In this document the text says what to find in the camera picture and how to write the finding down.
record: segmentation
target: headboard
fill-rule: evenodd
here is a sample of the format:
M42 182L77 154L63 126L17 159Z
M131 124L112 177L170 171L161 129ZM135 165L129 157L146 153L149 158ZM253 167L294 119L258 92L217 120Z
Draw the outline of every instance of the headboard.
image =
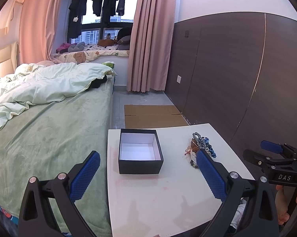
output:
M0 77L12 74L18 67L18 42L0 49Z

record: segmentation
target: white duvet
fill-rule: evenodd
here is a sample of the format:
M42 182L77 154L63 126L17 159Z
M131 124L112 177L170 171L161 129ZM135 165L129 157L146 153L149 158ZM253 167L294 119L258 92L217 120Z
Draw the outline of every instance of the white duvet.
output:
M99 63L20 65L14 74L0 78L0 130L30 105L60 102L85 91L93 80L105 75L116 73Z

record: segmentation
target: open gift box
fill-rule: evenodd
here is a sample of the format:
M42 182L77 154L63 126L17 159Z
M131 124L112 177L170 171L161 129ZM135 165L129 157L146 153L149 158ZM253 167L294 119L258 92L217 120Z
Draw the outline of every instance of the open gift box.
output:
M120 174L158 174L163 161L156 130L121 129Z

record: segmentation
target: blue gripper pad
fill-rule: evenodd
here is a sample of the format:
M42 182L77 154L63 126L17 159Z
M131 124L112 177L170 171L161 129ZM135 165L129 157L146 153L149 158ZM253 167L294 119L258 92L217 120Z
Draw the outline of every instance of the blue gripper pad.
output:
M71 183L69 198L72 203L83 197L99 166L100 155L98 152L95 152Z
M202 151L197 152L197 165L214 197L224 202L227 198L225 181Z
M270 141L262 141L260 143L260 148L277 154L283 152L283 148L281 147L281 145Z

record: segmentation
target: window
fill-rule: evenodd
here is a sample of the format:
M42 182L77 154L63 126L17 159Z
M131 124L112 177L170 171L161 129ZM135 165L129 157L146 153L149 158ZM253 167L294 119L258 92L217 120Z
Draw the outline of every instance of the window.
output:
M110 23L103 23L102 17L93 14L93 2L87 0L86 15L82 19L82 34L75 39L69 39L69 43L97 43L99 39L105 39L107 34L111 34L111 39L117 36L118 31L123 27L132 27L135 15L137 0L125 0L124 15L110 17Z
M100 33L100 30L83 31L79 37L75 39L71 39L70 43L80 43L80 42L85 42L85 44L98 43L99 33Z
M118 35L118 32L121 28L105 28L104 29L104 36L102 37L103 39L106 39L107 34L111 35L111 39L114 39L115 36Z

